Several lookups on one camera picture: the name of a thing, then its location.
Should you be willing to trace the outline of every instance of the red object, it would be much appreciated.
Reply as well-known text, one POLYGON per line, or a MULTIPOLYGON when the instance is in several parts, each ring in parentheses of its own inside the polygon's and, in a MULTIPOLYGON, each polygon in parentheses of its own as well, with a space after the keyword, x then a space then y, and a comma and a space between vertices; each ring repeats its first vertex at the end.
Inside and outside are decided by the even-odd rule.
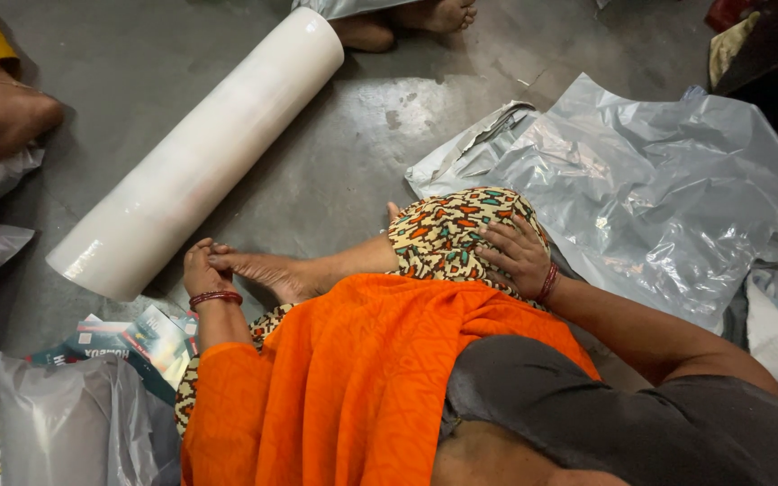
POLYGON ((534 301, 545 305, 546 300, 548 300, 548 296, 551 295, 551 292, 554 290, 554 284, 556 284, 556 264, 552 263, 552 266, 550 269, 548 269, 548 276, 546 277, 546 281, 542 284, 542 290, 539 291, 539 295, 536 296, 534 301))
POLYGON ((705 23, 717 32, 724 32, 737 25, 741 14, 754 3, 753 0, 715 0, 707 11, 705 23))
POLYGON ((188 301, 188 304, 191 306, 191 311, 196 312, 194 307, 197 304, 200 304, 200 302, 206 302, 207 300, 213 298, 223 298, 224 300, 231 300, 235 302, 236 305, 242 305, 242 296, 239 295, 239 293, 230 291, 204 292, 200 295, 191 297, 191 300, 188 301))

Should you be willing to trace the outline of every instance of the floor stain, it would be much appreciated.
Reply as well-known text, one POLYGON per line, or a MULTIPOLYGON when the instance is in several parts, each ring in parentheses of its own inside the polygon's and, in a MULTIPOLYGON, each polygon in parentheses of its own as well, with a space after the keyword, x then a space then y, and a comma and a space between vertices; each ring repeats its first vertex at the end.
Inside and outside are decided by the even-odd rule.
POLYGON ((401 127, 401 122, 398 121, 398 112, 391 110, 386 112, 386 123, 389 124, 389 130, 397 130, 401 127))

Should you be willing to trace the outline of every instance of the white stretch film roll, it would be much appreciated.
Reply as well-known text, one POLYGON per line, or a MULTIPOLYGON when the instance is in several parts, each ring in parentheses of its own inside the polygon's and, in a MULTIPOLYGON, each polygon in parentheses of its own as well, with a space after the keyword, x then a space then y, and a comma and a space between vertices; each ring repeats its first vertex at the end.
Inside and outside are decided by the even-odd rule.
POLYGON ((75 226, 49 255, 67 279, 132 301, 344 61, 299 8, 75 226))

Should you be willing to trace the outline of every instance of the orange fabric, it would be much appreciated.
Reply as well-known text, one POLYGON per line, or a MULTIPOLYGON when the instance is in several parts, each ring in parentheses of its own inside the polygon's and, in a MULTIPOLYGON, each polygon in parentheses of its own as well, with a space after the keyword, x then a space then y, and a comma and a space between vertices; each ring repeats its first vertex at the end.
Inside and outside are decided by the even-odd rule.
POLYGON ((262 355, 229 343, 200 358, 182 482, 426 485, 455 359, 497 334, 599 378, 564 323, 482 283, 344 279, 293 308, 262 355))

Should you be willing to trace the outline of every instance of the red bangle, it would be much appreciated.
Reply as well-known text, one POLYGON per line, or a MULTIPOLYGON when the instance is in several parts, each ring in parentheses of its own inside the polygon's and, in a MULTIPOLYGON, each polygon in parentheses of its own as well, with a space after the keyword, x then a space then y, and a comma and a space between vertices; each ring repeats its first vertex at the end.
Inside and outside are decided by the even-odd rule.
POLYGON ((546 277, 546 281, 542 284, 542 290, 539 291, 539 295, 537 295, 534 299, 535 302, 538 304, 545 304, 546 300, 548 300, 548 297, 554 290, 556 284, 556 274, 556 264, 552 263, 551 268, 548 269, 548 276, 546 277))
POLYGON ((204 292, 200 295, 191 297, 191 300, 188 301, 188 304, 191 306, 191 311, 197 312, 197 309, 194 308, 197 304, 206 302, 207 300, 213 298, 223 298, 224 300, 235 302, 236 305, 242 305, 242 296, 237 292, 230 291, 204 292))

